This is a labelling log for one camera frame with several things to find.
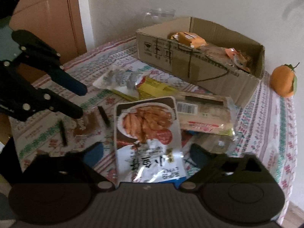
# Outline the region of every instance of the glass mug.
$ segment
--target glass mug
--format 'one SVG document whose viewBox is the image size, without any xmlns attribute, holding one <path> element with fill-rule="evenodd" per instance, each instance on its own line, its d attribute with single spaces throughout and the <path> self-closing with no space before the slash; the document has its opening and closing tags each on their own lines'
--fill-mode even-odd
<svg viewBox="0 0 304 228">
<path fill-rule="evenodd" d="M 154 25 L 163 23 L 165 21 L 173 20 L 175 15 L 175 10 L 165 10 L 165 9 L 149 9 L 147 13 L 145 13 L 145 17 L 143 19 L 145 25 Z"/>
</svg>

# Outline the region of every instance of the brown wooden door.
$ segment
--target brown wooden door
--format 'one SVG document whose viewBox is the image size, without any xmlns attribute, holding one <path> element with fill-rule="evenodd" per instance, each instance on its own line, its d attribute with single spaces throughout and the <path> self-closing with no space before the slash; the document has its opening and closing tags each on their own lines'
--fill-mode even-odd
<svg viewBox="0 0 304 228">
<path fill-rule="evenodd" d="M 68 0 L 20 0 L 9 25 L 14 30 L 28 30 L 45 41 L 61 54 L 61 63 L 81 53 L 76 46 Z M 23 64 L 18 72 L 30 82 L 45 74 Z"/>
</svg>

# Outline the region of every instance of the open cardboard box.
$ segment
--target open cardboard box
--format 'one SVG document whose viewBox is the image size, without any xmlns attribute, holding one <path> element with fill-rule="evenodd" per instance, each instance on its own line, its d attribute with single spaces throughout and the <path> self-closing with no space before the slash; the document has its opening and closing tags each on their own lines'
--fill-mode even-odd
<svg viewBox="0 0 304 228">
<path fill-rule="evenodd" d="M 208 43 L 235 48 L 253 58 L 251 74 L 207 58 L 169 39 L 176 32 L 194 32 Z M 136 31 L 139 59 L 217 95 L 230 96 L 244 107 L 264 75 L 265 48 L 258 42 L 219 24 L 194 17 L 182 17 Z"/>
</svg>

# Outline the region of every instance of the patterned tablecloth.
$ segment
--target patterned tablecloth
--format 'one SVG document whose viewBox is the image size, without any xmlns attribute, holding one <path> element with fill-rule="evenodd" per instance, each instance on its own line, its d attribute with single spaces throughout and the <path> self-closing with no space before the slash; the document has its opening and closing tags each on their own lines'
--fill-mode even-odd
<svg viewBox="0 0 304 228">
<path fill-rule="evenodd" d="M 126 100 L 108 90 L 101 90 L 92 86 L 93 81 L 104 73 L 106 66 L 112 64 L 130 70 L 150 71 L 150 77 L 166 82 L 180 90 L 205 92 L 201 87 L 184 82 L 139 61 L 134 37 L 102 45 L 64 65 L 71 76 L 87 85 L 88 93 L 83 97 L 79 97 L 55 84 L 48 76 L 40 78 L 34 83 L 34 86 L 47 87 L 78 104 L 85 111 L 91 110 L 97 105 L 102 105 L 110 119 L 113 120 L 112 114 L 115 104 L 126 102 Z M 51 156 L 60 156 L 67 151 L 82 150 L 96 141 L 102 141 L 104 156 L 95 165 L 94 169 L 115 182 L 113 131 L 106 129 L 101 117 L 99 118 L 99 129 L 90 136 L 83 136 L 73 143 L 68 143 L 67 147 L 62 147 L 58 127 L 59 118 L 67 119 L 61 113 L 45 110 L 36 113 L 26 122 L 10 119 L 22 170 L 41 151 L 49 152 Z M 297 155 L 297 132 L 292 98 L 283 99 L 271 90 L 269 88 L 269 74 L 265 73 L 250 102 L 244 109 L 238 110 L 235 128 L 236 132 L 241 133 L 241 140 L 233 155 L 241 156 L 245 152 L 255 153 L 272 172 L 285 193 L 286 203 L 279 218 L 279 222 L 282 223 L 292 190 Z M 277 157 L 278 160 L 275 168 L 270 169 L 273 157 Z M 198 171 L 191 164 L 188 155 L 185 156 L 185 165 L 189 175 Z"/>
</svg>

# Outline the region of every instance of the red circular label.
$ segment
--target red circular label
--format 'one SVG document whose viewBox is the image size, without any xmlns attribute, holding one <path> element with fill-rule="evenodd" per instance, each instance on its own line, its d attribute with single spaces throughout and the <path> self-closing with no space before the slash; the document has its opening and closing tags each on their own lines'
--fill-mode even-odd
<svg viewBox="0 0 304 228">
<path fill-rule="evenodd" d="M 169 129 L 157 131 L 156 136 L 163 145 L 168 145 L 172 141 L 172 133 Z"/>
</svg>

